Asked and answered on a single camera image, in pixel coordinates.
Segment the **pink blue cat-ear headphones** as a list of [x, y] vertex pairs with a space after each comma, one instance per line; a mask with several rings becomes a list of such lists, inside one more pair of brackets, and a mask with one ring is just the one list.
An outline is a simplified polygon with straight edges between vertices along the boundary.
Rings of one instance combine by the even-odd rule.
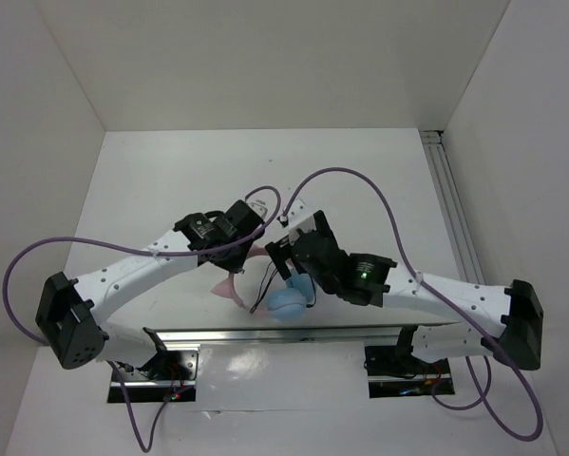
[[272, 261], [266, 266], [257, 294], [252, 304], [246, 303], [237, 293], [234, 273], [216, 284], [211, 293], [233, 301], [241, 310], [250, 315], [272, 318], [287, 322], [300, 318], [307, 309], [317, 302], [315, 281], [306, 273], [293, 271], [290, 279], [284, 281], [284, 287], [270, 292], [269, 289], [279, 273]]

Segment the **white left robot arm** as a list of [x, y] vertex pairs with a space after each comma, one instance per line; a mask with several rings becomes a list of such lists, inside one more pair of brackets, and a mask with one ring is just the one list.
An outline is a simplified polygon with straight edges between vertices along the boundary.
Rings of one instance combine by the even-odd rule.
[[119, 362], [155, 379], [167, 368], [155, 331], [131, 329], [109, 318], [165, 280], [205, 263], [237, 273], [265, 223], [267, 211], [237, 200], [227, 211], [194, 213], [142, 250], [91, 274], [46, 280], [36, 324], [65, 370], [93, 360]]

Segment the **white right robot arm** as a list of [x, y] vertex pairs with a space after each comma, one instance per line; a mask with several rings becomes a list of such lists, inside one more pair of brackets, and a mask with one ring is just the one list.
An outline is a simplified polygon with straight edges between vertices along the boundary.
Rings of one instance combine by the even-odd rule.
[[442, 358], [486, 354], [521, 371], [541, 367], [544, 310], [527, 281], [472, 284], [412, 273], [388, 257], [348, 254], [321, 211], [268, 243], [266, 252], [283, 279], [307, 275], [311, 287], [351, 305], [409, 309], [447, 319], [440, 328], [412, 323], [401, 330], [394, 360], [402, 371], [415, 372]]

